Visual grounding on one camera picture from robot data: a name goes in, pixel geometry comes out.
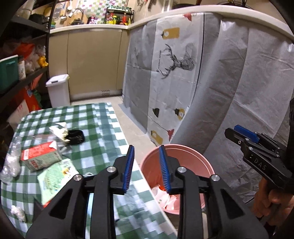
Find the teal storage box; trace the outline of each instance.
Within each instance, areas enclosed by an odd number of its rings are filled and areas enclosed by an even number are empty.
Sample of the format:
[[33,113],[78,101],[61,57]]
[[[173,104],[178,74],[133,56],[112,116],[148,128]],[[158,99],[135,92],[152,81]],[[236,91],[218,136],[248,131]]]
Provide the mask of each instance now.
[[0,94],[18,81],[18,55],[0,60]]

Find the countertop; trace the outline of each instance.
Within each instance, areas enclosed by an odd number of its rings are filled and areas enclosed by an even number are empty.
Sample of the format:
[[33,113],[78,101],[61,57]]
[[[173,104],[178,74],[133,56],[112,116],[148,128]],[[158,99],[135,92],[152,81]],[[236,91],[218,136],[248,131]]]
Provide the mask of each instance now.
[[147,22],[156,20],[158,18],[168,17],[172,15],[177,15],[177,14],[185,14],[189,12],[194,12],[194,13],[215,12],[224,17],[253,21],[261,25],[270,27],[282,33],[283,35],[289,37],[290,39],[294,40],[293,33],[291,32],[289,26],[285,24],[284,22],[259,11],[237,7],[237,6],[225,6],[225,5],[202,5],[202,6],[193,6],[193,7],[175,9],[172,11],[163,12],[163,13],[159,13],[159,14],[147,17],[145,19],[132,23],[128,26],[111,25],[111,24],[84,24],[84,25],[65,26],[65,27],[52,29],[50,30],[50,33],[54,34],[54,33],[63,32],[63,31],[71,31],[71,30],[78,30],[78,29],[95,29],[95,28],[131,30],[133,28],[142,26],[146,24]]

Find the floor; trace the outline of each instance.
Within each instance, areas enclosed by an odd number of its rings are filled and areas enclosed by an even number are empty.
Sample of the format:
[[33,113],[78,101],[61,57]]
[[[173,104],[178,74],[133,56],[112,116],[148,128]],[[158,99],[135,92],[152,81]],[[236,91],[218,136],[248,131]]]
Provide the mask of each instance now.
[[112,104],[114,112],[118,118],[119,124],[121,125],[121,128],[128,143],[135,147],[135,159],[140,165],[144,157],[156,146],[121,110],[121,108],[119,107],[119,104],[123,103],[121,96],[74,101],[71,104],[79,105],[101,102],[110,102]]

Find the table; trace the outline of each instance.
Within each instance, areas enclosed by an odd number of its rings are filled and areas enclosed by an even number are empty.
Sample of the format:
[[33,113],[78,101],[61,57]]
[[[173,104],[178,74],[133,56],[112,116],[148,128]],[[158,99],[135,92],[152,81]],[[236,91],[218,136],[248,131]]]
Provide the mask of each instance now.
[[[85,142],[72,146],[63,158],[70,158],[80,174],[97,174],[113,165],[115,159],[125,155],[128,143],[110,103],[58,107],[31,112],[18,125],[14,136],[22,137],[22,148],[37,145],[29,135],[49,133],[49,126],[66,122],[68,129],[80,129]],[[1,183],[3,210],[16,229],[25,236],[32,224],[34,198],[41,201],[37,176],[21,164],[21,173],[9,184]],[[10,213],[11,206],[24,209],[27,223]],[[176,238],[176,231],[162,212],[150,191],[142,172],[134,161],[130,187],[124,196],[114,196],[114,207],[120,220],[116,235],[123,238]],[[86,238],[89,238],[90,213],[87,214]]]

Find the silver screw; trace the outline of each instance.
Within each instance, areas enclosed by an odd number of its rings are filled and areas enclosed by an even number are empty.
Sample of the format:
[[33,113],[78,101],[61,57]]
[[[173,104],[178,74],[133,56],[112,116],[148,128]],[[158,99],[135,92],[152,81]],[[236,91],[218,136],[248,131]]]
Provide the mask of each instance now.
[[178,167],[178,172],[184,173],[187,169],[185,167]]
[[106,170],[107,170],[107,172],[115,172],[116,171],[116,167],[110,166]]
[[218,176],[218,175],[214,174],[214,175],[212,175],[212,176],[211,176],[211,179],[212,179],[212,181],[215,181],[215,182],[217,182],[217,181],[219,181],[219,180],[220,180],[220,176]]
[[80,174],[76,174],[76,175],[74,175],[74,180],[75,180],[75,181],[80,181],[82,178],[83,178],[83,176],[80,175]]

